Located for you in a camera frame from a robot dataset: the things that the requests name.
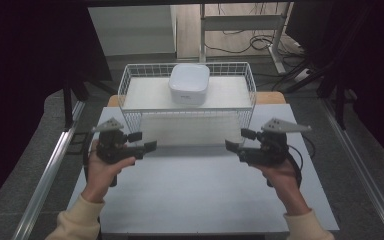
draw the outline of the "white box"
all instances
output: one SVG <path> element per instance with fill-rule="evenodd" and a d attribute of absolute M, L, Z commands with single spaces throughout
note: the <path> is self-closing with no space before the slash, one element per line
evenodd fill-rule
<path fill-rule="evenodd" d="M 210 69 L 205 65 L 182 63 L 173 68 L 168 82 L 172 101 L 201 105 L 205 102 Z"/>

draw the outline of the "wire basket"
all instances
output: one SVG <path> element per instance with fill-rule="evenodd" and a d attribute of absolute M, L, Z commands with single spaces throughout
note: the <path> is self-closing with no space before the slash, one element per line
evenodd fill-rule
<path fill-rule="evenodd" d="M 202 63 L 210 69 L 207 100 L 200 106 L 171 101 L 168 81 L 175 63 L 129 64 L 118 102 L 130 132 L 142 131 L 143 141 L 163 145 L 219 145 L 224 139 L 243 142 L 256 101 L 248 63 Z"/>

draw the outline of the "metal wire grid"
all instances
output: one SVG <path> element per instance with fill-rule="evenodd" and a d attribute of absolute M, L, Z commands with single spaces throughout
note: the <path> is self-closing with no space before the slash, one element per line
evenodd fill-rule
<path fill-rule="evenodd" d="M 128 64 L 124 70 L 119 90 L 118 101 L 121 111 L 126 119 L 131 132 L 140 131 L 143 114 L 184 114 L 191 116 L 204 116 L 216 114 L 223 117 L 226 113 L 235 112 L 238 116 L 240 127 L 247 128 L 252 117 L 256 101 L 256 87 L 252 76 L 251 68 L 246 62 L 235 63 L 202 63 L 210 69 L 210 76 L 243 76 L 247 83 L 249 98 L 251 102 L 250 109 L 187 109 L 187 110 L 123 110 L 125 96 L 127 95 L 130 81 L 133 77 L 170 77 L 175 63 L 165 64 Z"/>

